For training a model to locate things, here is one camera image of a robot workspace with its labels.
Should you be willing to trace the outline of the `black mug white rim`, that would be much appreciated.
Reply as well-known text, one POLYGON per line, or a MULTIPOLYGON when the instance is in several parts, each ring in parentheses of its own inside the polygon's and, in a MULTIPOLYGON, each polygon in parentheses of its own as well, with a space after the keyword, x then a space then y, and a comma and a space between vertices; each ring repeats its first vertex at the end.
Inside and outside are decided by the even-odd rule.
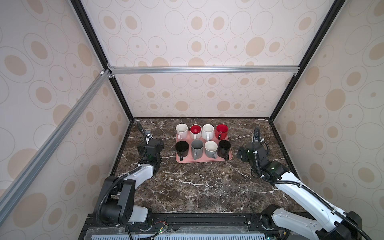
POLYGON ((230 150, 231 150, 231 143, 229 141, 227 140, 219 141, 217 154, 220 158, 223 158, 225 161, 228 161, 230 150))

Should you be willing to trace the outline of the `white mug black handle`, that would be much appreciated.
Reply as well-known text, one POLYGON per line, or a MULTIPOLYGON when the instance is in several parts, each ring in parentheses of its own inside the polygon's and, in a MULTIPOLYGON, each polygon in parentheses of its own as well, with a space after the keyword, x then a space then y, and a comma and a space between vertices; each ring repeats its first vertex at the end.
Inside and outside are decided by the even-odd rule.
POLYGON ((179 161, 182 162, 189 154, 189 143, 187 141, 179 141, 175 147, 179 161))

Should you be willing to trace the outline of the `grey mug front row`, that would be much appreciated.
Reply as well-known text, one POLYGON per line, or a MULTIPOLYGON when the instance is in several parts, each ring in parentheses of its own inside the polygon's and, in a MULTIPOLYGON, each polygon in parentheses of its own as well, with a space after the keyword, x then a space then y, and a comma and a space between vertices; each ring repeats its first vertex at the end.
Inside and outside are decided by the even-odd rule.
POLYGON ((194 140, 191 143, 192 156, 194 161, 203 156, 204 143, 201 140, 194 140))

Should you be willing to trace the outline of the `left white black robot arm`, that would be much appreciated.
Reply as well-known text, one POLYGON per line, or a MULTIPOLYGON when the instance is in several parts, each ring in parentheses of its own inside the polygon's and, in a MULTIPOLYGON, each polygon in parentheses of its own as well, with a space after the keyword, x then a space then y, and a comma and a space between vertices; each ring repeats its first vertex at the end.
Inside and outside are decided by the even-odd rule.
POLYGON ((135 190, 159 171, 163 149, 163 140, 149 140, 147 145, 139 147, 142 156, 134 170, 105 179, 94 209, 98 225, 140 224, 148 228, 152 224, 152 210, 134 204, 135 190))

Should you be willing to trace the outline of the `pale pink mug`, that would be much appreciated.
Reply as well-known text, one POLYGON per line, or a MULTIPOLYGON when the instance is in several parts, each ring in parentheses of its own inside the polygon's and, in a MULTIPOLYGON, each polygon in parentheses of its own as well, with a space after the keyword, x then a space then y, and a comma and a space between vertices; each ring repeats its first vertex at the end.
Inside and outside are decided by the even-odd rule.
POLYGON ((178 124, 176 131, 178 140, 185 140, 188 137, 188 126, 186 124, 178 124))

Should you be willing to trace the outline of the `grey mug row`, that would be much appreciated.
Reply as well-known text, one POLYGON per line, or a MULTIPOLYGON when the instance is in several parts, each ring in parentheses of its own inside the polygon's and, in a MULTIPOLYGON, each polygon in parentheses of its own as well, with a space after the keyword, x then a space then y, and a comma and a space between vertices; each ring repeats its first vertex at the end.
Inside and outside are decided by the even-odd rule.
POLYGON ((192 156, 194 161, 203 156, 204 143, 201 140, 194 140, 191 143, 192 156))
POLYGON ((214 141, 207 141, 205 143, 205 154, 207 158, 217 159, 218 144, 214 141))

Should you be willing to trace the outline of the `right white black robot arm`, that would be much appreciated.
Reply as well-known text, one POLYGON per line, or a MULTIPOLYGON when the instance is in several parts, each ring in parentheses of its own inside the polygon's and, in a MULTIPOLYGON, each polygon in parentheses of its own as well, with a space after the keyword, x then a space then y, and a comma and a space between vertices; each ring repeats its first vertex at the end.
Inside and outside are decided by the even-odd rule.
POLYGON ((310 240, 370 239, 363 231, 362 218, 357 213, 347 213, 336 207, 301 182, 286 166, 269 161, 260 142, 253 141, 239 148, 237 157, 249 163, 251 172, 258 178, 288 194, 312 216, 305 218, 271 204, 262 211, 260 217, 265 230, 287 229, 310 240))

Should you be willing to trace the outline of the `white ribbed-bottom mug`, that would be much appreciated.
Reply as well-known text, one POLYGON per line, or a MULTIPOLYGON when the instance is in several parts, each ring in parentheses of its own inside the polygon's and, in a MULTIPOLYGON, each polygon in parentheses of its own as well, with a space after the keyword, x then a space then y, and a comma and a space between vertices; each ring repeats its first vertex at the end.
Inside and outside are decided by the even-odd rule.
POLYGON ((215 128, 213 125, 211 124, 205 124, 203 127, 202 127, 202 138, 205 140, 205 141, 211 141, 213 138, 214 138, 214 135, 215 135, 215 128))

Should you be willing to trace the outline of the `cream mug red inside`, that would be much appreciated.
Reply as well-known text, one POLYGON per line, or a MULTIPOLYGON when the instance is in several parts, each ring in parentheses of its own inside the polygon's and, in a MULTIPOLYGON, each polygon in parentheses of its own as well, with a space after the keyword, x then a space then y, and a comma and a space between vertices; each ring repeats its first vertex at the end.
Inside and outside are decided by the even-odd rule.
POLYGON ((198 140, 202 136, 202 127, 200 125, 192 125, 190 127, 190 136, 193 140, 198 140))

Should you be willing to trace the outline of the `grey mug back row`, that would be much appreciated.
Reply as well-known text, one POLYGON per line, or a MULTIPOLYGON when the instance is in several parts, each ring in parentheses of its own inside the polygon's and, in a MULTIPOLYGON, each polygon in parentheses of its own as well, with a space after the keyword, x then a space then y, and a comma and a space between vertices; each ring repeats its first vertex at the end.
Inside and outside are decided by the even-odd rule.
POLYGON ((207 158, 217 159, 218 144, 214 141, 207 141, 205 143, 205 154, 207 158))

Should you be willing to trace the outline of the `pink rectangular tray mat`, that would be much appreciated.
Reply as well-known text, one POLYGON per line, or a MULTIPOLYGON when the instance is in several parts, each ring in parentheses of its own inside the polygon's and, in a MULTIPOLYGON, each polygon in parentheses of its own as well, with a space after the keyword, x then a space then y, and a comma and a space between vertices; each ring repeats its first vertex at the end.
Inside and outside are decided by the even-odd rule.
MULTIPOLYGON (((192 156, 192 150, 191 150, 191 143, 194 140, 191 139, 190 134, 188 134, 188 137, 185 140, 178 140, 177 139, 177 142, 179 142, 179 141, 187 141, 189 143, 189 146, 190 146, 189 154, 188 154, 188 156, 182 162, 179 161, 179 157, 176 154, 176 160, 177 160, 178 163, 186 164, 186 163, 202 163, 202 162, 220 162, 220 161, 225 161, 223 158, 220 158, 219 156, 217 157, 217 159, 207 158, 207 156, 205 154, 205 143, 207 141, 205 141, 202 137, 199 140, 201 140, 204 143, 203 156, 200 159, 197 159, 196 161, 194 161, 193 156, 192 156)), ((214 137, 211 141, 214 141, 214 142, 216 142, 218 144, 219 141, 221 141, 221 140, 218 140, 216 137, 214 137)), ((231 160, 232 158, 233 158, 233 153, 232 153, 232 147, 231 147, 231 150, 229 152, 229 160, 231 160)))

